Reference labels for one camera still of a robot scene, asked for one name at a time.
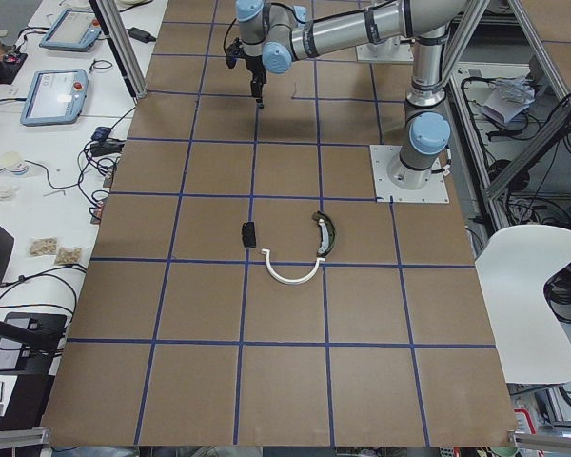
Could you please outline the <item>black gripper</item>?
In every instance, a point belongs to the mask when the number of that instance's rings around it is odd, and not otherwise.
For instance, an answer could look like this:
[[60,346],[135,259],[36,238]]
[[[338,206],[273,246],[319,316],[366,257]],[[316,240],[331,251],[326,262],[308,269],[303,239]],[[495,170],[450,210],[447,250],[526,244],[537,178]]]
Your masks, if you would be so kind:
[[255,99],[258,108],[263,108],[263,87],[266,83],[266,68],[263,64],[262,56],[246,56],[246,68],[251,72],[250,81],[251,96]]

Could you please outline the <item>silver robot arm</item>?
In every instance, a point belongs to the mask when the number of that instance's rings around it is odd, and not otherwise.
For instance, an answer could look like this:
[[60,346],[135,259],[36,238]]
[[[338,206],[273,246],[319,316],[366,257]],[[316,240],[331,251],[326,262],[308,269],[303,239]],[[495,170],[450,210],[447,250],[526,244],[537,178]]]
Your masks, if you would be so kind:
[[442,64],[448,25],[464,6],[463,1],[383,1],[310,19],[303,7],[238,1],[233,23],[240,36],[224,46],[226,64],[234,68],[238,60],[245,61],[251,73],[251,95],[261,104],[267,74],[283,74],[296,61],[377,45],[398,35],[414,39],[413,74],[405,100],[406,137],[387,173],[401,189],[421,189],[450,136],[450,126],[437,107],[444,98]]

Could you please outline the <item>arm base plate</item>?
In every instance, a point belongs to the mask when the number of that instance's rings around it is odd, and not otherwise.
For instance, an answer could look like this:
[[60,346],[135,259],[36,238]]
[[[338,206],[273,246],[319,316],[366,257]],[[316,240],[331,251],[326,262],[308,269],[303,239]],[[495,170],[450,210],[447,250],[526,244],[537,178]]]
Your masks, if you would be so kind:
[[371,145],[370,162],[379,203],[448,204],[443,167],[436,159],[431,169],[416,171],[401,161],[400,146]]
[[357,60],[366,63],[387,63],[410,65],[413,62],[412,39],[395,36],[379,44],[365,44],[356,47]]

